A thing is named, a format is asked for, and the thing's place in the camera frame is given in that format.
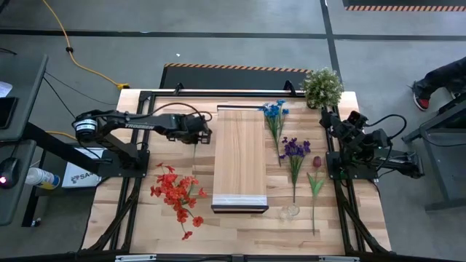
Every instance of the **concrete floor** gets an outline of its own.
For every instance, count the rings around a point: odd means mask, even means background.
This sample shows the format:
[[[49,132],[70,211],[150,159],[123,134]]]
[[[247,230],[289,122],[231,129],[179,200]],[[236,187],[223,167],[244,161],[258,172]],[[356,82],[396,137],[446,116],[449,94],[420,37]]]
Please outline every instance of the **concrete floor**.
[[[348,12],[339,0],[327,0],[333,33],[371,35],[466,35],[464,12]],[[319,0],[49,0],[68,30],[325,33]],[[58,29],[52,15],[37,0],[16,0],[0,14],[0,28]],[[165,63],[209,63],[291,68],[331,67],[325,39],[260,38],[130,38],[71,37],[76,59],[133,88],[157,88]],[[405,135],[435,114],[449,100],[439,90],[428,112],[412,103],[407,87],[428,71],[466,55],[463,41],[349,41],[335,42],[345,90],[356,91],[360,110],[370,120],[402,114]],[[108,103],[119,92],[100,77],[75,67],[64,51],[61,36],[0,35],[0,46],[20,54],[46,53],[47,70],[65,83]],[[52,79],[68,107],[79,114],[94,108],[110,109],[76,95]],[[31,116],[46,129],[72,133],[71,116],[51,89],[43,84]],[[394,133],[401,123],[382,122],[378,128]],[[422,149],[415,143],[414,148]],[[401,140],[395,149],[407,150]],[[392,249],[403,255],[466,260],[466,209],[426,213],[426,204],[440,200],[432,177],[419,180],[397,173],[379,184]],[[0,228],[0,257],[76,251],[93,196],[53,197],[40,208],[43,224],[20,228],[23,194],[17,219]]]

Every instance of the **black and orange tape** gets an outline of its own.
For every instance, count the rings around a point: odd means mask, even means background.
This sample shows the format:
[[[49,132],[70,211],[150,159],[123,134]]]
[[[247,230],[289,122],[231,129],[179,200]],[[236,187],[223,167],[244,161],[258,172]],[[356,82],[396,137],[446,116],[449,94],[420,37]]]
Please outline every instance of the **black and orange tape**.
[[[309,69],[300,68],[275,68],[266,66],[246,66],[246,65],[205,65],[205,64],[191,64],[191,63],[166,63],[167,67],[179,67],[179,68],[214,68],[214,69],[234,69],[234,70],[256,70],[256,71],[280,71],[280,72],[296,72],[296,73],[309,73]]]
[[[466,6],[348,6],[347,11],[464,12]]]

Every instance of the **yellow cable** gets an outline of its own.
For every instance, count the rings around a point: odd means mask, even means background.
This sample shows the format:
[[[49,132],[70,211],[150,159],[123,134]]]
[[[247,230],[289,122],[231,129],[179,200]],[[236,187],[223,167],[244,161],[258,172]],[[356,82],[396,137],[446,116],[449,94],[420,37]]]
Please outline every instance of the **yellow cable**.
[[[71,138],[71,139],[76,140],[76,138],[73,135],[69,135],[69,134],[67,134],[65,132],[58,132],[58,131],[45,131],[45,132],[47,132],[49,134],[52,134],[52,135],[64,135],[67,138]]]
[[[58,25],[60,25],[61,31],[62,31],[63,34],[65,35],[66,43],[67,43],[68,47],[71,48],[70,40],[68,39],[68,35],[66,34],[65,28],[64,28],[63,25],[61,24],[60,19],[59,19],[58,16],[55,14],[55,12],[53,11],[52,7],[50,7],[50,5],[49,5],[45,0],[42,0],[42,1],[43,1],[44,4],[49,8],[50,12],[53,14],[53,16],[55,17],[55,19],[57,20]],[[98,75],[98,76],[103,77],[104,79],[110,81],[112,84],[114,84],[116,87],[118,87],[119,90],[122,90],[122,89],[124,89],[124,88],[130,88],[130,85],[129,85],[128,83],[124,83],[124,84],[122,84],[122,83],[116,83],[114,80],[112,80],[112,79],[109,78],[108,76],[106,76],[106,75],[104,75],[104,74],[102,74],[102,73],[99,73],[99,72],[97,72],[97,71],[94,71],[94,70],[92,70],[92,69],[90,69],[90,68],[87,68],[87,67],[85,67],[85,66],[83,66],[83,65],[80,65],[80,64],[79,64],[78,62],[76,62],[76,60],[74,59],[73,53],[72,53],[71,51],[68,51],[68,54],[70,55],[71,60],[73,61],[73,63],[74,63],[77,67],[79,67],[79,68],[81,68],[81,69],[84,69],[84,70],[86,70],[86,71],[89,71],[89,72],[91,72],[91,73],[93,73],[93,74],[96,74],[96,75]]]

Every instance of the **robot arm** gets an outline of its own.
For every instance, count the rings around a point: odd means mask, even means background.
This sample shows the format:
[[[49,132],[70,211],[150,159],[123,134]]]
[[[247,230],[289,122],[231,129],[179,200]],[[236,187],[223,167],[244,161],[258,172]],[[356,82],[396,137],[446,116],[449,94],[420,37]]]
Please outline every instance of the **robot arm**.
[[[122,168],[132,167],[141,160],[134,144],[123,143],[111,131],[125,128],[153,130],[170,141],[185,144],[210,143],[212,131],[201,114],[160,114],[158,116],[130,114],[119,111],[88,111],[73,123],[76,139],[81,143],[97,142],[118,155]]]
[[[416,153],[392,151],[392,137],[382,129],[365,134],[363,128],[368,126],[367,121],[367,117],[356,111],[344,121],[333,112],[322,111],[320,125],[330,129],[331,135],[342,146],[338,159],[331,159],[338,166],[334,167],[335,171],[344,171],[349,178],[373,179],[378,178],[377,171],[383,167],[411,178],[422,177],[422,166]]]

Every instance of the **computer mouse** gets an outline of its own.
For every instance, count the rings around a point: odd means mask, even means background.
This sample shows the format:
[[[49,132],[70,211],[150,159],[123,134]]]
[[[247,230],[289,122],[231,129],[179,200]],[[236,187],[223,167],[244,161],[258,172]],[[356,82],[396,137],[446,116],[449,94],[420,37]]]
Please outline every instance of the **computer mouse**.
[[[0,188],[9,189],[16,186],[20,179],[18,160],[9,157],[0,163]]]

